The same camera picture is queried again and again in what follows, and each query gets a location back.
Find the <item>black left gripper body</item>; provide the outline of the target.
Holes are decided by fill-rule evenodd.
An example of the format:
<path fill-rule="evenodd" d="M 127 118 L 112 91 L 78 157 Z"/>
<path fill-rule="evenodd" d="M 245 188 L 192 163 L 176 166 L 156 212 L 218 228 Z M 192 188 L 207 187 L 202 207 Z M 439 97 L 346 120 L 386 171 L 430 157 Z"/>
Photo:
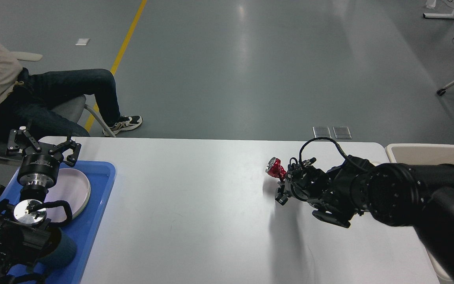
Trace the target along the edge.
<path fill-rule="evenodd" d="M 60 162 L 53 156 L 33 153 L 23 158 L 17 180 L 21 186 L 38 185 L 46 189 L 57 183 Z"/>

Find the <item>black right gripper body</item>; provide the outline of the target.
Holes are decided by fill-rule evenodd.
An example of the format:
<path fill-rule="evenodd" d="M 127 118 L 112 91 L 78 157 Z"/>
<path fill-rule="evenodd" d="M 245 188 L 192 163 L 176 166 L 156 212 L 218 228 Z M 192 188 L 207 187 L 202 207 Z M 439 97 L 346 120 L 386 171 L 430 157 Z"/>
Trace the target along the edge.
<path fill-rule="evenodd" d="M 304 168 L 289 168 L 285 175 L 286 190 L 293 198 L 306 201 L 306 171 Z"/>

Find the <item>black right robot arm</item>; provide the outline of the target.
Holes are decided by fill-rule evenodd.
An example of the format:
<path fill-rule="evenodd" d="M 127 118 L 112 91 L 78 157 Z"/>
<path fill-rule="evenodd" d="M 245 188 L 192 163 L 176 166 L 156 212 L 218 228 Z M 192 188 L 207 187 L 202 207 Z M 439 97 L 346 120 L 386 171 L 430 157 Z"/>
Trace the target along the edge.
<path fill-rule="evenodd" d="M 279 180 L 275 200 L 308 203 L 320 221 L 349 228 L 354 215 L 369 212 L 380 223 L 411 226 L 437 262 L 454 280 L 454 165 L 383 163 L 347 155 L 330 137 L 344 162 L 324 172 L 315 158 L 302 159 L 309 142 L 287 169 L 273 157 L 266 173 Z"/>

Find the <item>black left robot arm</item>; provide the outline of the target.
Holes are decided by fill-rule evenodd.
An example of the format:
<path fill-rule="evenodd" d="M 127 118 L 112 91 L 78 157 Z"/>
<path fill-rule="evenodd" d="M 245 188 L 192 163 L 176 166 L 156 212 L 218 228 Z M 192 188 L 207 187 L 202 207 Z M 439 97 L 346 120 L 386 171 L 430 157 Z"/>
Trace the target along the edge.
<path fill-rule="evenodd" d="M 6 154 L 23 156 L 17 176 L 22 188 L 15 205 L 7 198 L 0 201 L 0 284 L 45 283 L 46 273 L 11 275 L 10 269 L 18 264 L 43 263 L 53 270 L 74 260 L 77 245 L 62 230 L 73 219 L 70 204 L 45 198 L 57 183 L 60 165 L 74 166 L 80 150 L 81 144 L 71 136 L 60 144 L 47 144 L 38 142 L 26 127 L 10 131 Z"/>

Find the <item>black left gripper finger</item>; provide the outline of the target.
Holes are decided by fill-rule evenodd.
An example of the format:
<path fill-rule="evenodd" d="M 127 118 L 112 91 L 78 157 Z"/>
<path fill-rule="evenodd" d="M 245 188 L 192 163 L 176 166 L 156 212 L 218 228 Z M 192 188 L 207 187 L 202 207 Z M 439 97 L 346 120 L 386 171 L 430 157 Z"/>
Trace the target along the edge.
<path fill-rule="evenodd" d="M 25 156 L 28 155 L 28 149 L 30 149 L 30 153 L 41 153 L 43 151 L 43 147 L 30 134 L 27 127 L 19 127 L 18 129 L 10 130 L 7 140 L 6 155 L 14 156 L 21 153 Z"/>
<path fill-rule="evenodd" d="M 70 132 L 64 142 L 53 144 L 48 150 L 48 154 L 64 163 L 69 167 L 74 167 L 78 160 L 82 149 L 82 144 L 73 139 L 73 133 Z"/>

